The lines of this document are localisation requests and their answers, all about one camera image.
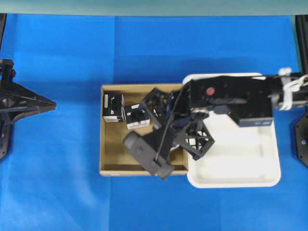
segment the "black bracket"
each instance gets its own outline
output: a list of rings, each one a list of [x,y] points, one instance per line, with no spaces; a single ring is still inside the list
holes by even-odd
[[[54,110],[56,103],[13,83],[12,60],[0,60],[0,159],[8,150],[12,124],[30,115]]]

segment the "blue cloth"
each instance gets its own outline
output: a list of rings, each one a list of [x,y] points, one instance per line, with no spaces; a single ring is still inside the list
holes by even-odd
[[[292,157],[303,109],[275,111],[282,178],[271,188],[99,174],[101,84],[298,71],[289,17],[8,15],[0,58],[14,60],[15,82],[58,103],[14,126],[0,230],[308,230],[308,169]]]

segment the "white plastic tray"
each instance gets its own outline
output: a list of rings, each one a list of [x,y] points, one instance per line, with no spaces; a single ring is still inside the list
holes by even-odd
[[[193,186],[269,187],[279,182],[281,170],[274,122],[266,127],[240,128],[227,115],[214,113],[204,122],[215,143],[198,161],[189,155],[187,178]]]

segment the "cardboard box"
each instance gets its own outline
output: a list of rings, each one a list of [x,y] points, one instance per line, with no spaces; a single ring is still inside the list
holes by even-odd
[[[126,123],[106,123],[103,119],[103,97],[105,91],[114,91],[123,94],[125,105],[139,103],[153,88],[171,92],[178,90],[182,84],[125,84],[103,85],[101,103],[101,158],[100,174],[103,176],[148,176],[139,163],[127,152],[122,141],[132,130],[127,129]],[[152,131],[150,126],[135,129],[140,135]],[[178,148],[170,153],[170,161],[175,170],[172,175],[184,175],[187,173],[187,153]]]
[[[103,118],[106,123],[124,122],[124,97],[112,92],[104,95]]]
[[[144,109],[139,108],[139,103],[124,107],[124,117],[127,129],[142,128],[150,125],[150,116]]]

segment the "red button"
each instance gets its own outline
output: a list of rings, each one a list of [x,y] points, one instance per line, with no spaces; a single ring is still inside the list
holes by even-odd
[[[213,95],[214,93],[215,93],[215,88],[210,87],[210,88],[206,89],[206,94],[207,94],[208,96],[211,96],[211,95]]]

